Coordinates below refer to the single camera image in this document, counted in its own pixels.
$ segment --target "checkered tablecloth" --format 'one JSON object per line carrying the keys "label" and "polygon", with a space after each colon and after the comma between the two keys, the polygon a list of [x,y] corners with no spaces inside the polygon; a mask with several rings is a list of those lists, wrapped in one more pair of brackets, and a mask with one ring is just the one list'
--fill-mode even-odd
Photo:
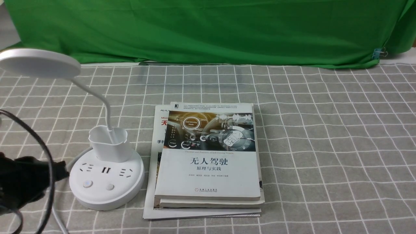
{"label": "checkered tablecloth", "polygon": [[[66,80],[0,71],[0,106],[47,142],[55,160],[89,146],[104,107]],[[416,230],[416,66],[367,70],[296,66],[83,67],[78,80],[105,94],[112,122],[126,128],[149,167],[154,106],[179,102],[252,102],[266,205],[260,218],[142,219],[145,183],[126,206],[81,206],[59,182],[55,204],[72,233],[95,234],[412,234]],[[7,157],[45,159],[17,124],[4,119]],[[46,198],[22,209],[33,233]],[[0,217],[0,234],[17,225]],[[53,218],[45,233],[60,233]]]}

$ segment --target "lamp head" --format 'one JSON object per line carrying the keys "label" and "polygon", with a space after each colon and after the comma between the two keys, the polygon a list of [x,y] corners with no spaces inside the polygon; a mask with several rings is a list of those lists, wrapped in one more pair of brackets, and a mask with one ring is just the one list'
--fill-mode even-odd
{"label": "lamp head", "polygon": [[0,68],[32,78],[72,79],[81,73],[81,64],[70,56],[26,48],[1,52]]}

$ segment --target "lamp base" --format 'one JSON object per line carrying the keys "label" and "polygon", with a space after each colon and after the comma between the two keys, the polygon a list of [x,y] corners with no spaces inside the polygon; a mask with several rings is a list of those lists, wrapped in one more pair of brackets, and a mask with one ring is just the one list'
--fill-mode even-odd
{"label": "lamp base", "polygon": [[111,210],[133,199],[144,182],[144,164],[133,149],[125,162],[101,161],[92,149],[74,164],[69,186],[76,199],[93,210]]}

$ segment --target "green backdrop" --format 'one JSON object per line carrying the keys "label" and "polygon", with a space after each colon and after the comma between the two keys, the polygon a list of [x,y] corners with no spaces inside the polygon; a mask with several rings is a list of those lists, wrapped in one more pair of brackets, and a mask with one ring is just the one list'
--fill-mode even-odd
{"label": "green backdrop", "polygon": [[81,63],[370,67],[407,51],[415,0],[5,0],[22,40]]}

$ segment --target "white wall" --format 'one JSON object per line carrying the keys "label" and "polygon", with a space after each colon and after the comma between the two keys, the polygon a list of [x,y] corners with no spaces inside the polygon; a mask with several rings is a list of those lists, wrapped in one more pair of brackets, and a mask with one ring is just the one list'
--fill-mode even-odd
{"label": "white wall", "polygon": [[20,41],[16,28],[7,12],[5,4],[0,0],[0,50]]}

